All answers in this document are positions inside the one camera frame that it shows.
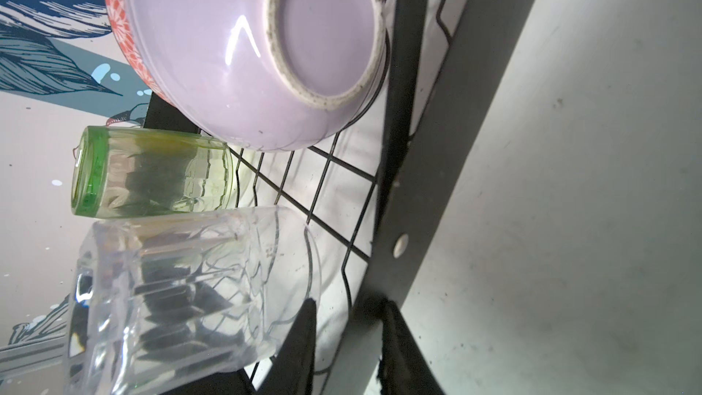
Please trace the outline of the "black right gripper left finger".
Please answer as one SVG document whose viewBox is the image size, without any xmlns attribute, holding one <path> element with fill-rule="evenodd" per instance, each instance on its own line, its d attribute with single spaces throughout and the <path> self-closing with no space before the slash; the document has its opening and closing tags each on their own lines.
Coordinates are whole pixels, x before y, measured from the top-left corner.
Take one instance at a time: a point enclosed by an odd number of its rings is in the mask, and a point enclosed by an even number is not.
<svg viewBox="0 0 702 395">
<path fill-rule="evenodd" d="M 309 395 L 313 392 L 316 313 L 316 301 L 306 299 L 283 342 L 280 354 L 257 390 L 259 395 Z"/>
</svg>

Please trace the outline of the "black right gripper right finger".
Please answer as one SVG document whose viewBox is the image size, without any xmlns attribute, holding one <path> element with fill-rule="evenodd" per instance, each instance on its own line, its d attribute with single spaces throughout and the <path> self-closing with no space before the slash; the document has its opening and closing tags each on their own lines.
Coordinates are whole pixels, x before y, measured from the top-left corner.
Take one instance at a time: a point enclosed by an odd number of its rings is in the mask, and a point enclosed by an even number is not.
<svg viewBox="0 0 702 395">
<path fill-rule="evenodd" d="M 381 315 L 382 352 L 378 366 L 381 393 L 444 395 L 396 303 L 386 301 Z"/>
</svg>

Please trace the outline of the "clear glass tumbler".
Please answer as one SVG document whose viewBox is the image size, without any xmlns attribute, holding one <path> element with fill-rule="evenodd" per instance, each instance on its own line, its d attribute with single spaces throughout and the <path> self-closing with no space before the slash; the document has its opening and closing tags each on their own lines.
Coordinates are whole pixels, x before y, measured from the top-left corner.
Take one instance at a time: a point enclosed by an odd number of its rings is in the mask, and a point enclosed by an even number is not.
<svg viewBox="0 0 702 395">
<path fill-rule="evenodd" d="M 93 223 L 69 297 L 65 391 L 160 394 L 278 355 L 322 292 L 319 263 L 285 207 Z"/>
</svg>

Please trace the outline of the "green glass tumbler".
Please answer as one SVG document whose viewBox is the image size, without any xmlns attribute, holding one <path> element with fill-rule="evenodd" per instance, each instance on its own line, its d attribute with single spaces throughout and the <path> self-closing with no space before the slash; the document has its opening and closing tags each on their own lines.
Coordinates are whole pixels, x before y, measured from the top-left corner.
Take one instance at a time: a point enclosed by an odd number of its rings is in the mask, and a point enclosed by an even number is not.
<svg viewBox="0 0 702 395">
<path fill-rule="evenodd" d="M 76 216 L 199 213 L 232 208 L 239 198 L 242 179 L 230 148 L 199 133 L 88 126 L 75 157 Z"/>
</svg>

